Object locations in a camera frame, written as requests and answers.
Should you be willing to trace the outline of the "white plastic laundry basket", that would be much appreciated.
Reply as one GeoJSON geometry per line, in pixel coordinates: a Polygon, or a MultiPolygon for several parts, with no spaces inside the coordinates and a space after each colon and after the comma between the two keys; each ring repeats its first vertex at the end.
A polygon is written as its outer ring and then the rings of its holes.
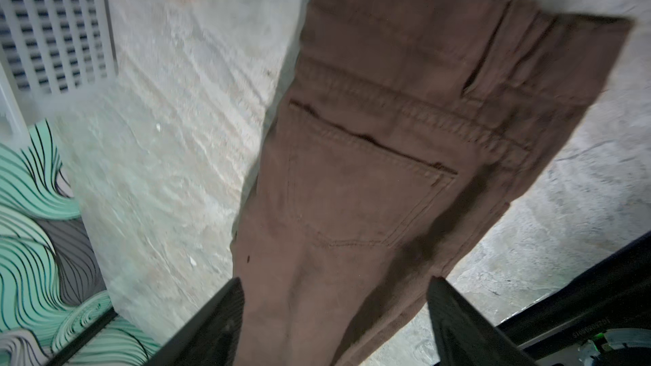
{"type": "Polygon", "coordinates": [[[108,0],[1,0],[1,142],[100,93],[118,75],[108,0]]]}

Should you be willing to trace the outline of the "brown corduroy trousers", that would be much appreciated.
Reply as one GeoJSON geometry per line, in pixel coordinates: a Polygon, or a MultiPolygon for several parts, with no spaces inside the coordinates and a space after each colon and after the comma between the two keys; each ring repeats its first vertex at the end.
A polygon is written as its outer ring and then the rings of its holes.
{"type": "Polygon", "coordinates": [[[232,244],[237,365],[358,365],[602,93],[632,22],[533,0],[310,0],[232,244]]]}

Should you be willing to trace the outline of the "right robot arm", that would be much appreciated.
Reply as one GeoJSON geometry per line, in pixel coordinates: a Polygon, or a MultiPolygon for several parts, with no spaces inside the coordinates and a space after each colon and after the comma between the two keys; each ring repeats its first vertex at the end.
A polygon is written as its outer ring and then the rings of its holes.
{"type": "MultiPolygon", "coordinates": [[[[152,357],[150,365],[232,365],[244,295],[229,282],[152,357]]],[[[583,277],[492,326],[452,286],[436,279],[427,294],[442,365],[648,365],[650,278],[583,277]]]]}

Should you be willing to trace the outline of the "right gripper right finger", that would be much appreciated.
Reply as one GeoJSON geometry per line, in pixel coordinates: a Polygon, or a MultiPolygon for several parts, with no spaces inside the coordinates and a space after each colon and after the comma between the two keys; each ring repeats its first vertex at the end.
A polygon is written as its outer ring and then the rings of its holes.
{"type": "Polygon", "coordinates": [[[486,320],[444,278],[433,277],[427,308],[440,357],[447,366],[535,366],[500,330],[486,320]]]}

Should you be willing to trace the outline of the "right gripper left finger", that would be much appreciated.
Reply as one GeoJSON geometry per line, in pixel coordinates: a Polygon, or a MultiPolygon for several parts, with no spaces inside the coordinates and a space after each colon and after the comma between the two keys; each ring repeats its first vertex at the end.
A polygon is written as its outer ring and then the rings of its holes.
{"type": "Polygon", "coordinates": [[[242,283],[233,278],[145,365],[232,365],[242,330],[244,303],[242,283]]]}

